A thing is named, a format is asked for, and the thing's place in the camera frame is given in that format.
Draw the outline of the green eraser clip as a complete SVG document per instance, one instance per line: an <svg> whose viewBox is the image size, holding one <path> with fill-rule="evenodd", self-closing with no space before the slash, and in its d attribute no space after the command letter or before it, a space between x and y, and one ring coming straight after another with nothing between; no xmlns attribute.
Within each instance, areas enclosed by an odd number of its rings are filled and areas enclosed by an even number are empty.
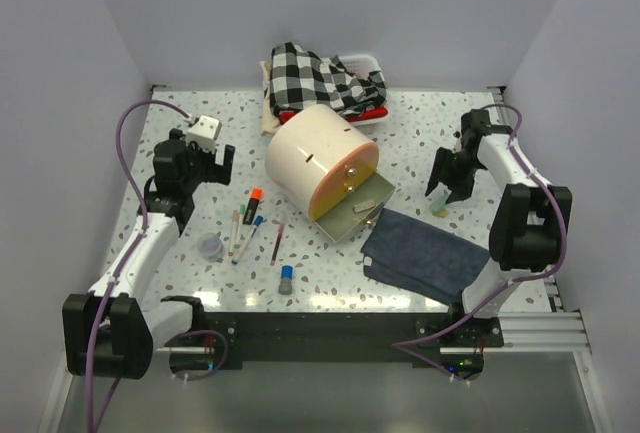
<svg viewBox="0 0 640 433"><path fill-rule="evenodd" d="M437 199L435 199L430 205L430 211L433 216L438 218L444 218L447 216L447 199L450 192L445 190Z"/></svg>

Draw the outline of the small beige eraser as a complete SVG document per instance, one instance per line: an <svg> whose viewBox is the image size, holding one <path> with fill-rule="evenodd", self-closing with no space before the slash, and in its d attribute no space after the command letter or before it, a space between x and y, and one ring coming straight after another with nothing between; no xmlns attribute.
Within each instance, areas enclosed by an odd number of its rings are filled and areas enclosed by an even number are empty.
<svg viewBox="0 0 640 433"><path fill-rule="evenodd" d="M376 202L373 199L368 199L353 206L355 213L361 213L373 209L376 206Z"/></svg>

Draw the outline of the beige round drawer organizer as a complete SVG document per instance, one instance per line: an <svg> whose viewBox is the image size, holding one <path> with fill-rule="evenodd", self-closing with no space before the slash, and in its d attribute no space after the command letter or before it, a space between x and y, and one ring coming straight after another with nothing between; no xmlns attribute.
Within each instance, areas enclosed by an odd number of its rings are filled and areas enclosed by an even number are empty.
<svg viewBox="0 0 640 433"><path fill-rule="evenodd" d="M329 107L311 106L287 121L266 152L268 177L316 221L376 172L379 148Z"/></svg>

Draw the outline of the grey bottom drawer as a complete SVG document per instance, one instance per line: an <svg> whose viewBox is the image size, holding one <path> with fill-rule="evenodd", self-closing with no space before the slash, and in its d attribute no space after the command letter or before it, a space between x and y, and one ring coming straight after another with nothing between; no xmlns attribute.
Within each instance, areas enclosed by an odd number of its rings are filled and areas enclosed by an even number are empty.
<svg viewBox="0 0 640 433"><path fill-rule="evenodd" d="M393 183L374 173L314 224L332 242L348 240L379 215L394 191Z"/></svg>

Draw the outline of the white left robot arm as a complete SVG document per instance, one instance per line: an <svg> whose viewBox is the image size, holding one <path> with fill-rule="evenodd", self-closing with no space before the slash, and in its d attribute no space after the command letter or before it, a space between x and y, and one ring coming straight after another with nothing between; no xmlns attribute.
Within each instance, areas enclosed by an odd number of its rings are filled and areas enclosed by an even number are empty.
<svg viewBox="0 0 640 433"><path fill-rule="evenodd" d="M202 117L187 130L174 128L153 150L154 175L144 187L131 236L88 292L71 294L62 307L67 368L83 376L140 379L153 353L174 338L200 343L207 333L202 302L169 296L149 312L141 303L153 274L177 242L194 211L203 183L229 184L235 149L216 161L220 124Z"/></svg>

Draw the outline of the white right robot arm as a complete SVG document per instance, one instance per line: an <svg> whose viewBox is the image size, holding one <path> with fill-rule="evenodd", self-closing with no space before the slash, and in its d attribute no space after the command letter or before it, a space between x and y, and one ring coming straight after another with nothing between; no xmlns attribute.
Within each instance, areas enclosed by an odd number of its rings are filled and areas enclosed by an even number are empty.
<svg viewBox="0 0 640 433"><path fill-rule="evenodd" d="M489 230L490 259L461 293L463 311L445 322L448 339L469 345L481 333L478 318L497 316L522 283L557 272L566 257L573 196L569 188L553 185L523 153L517 132L521 112L510 105L516 125L495 124L489 110L497 103L472 109L461 117L456 145L436 151L425 194L442 186L446 205L471 198L475 174L490 173L502 191Z"/></svg>

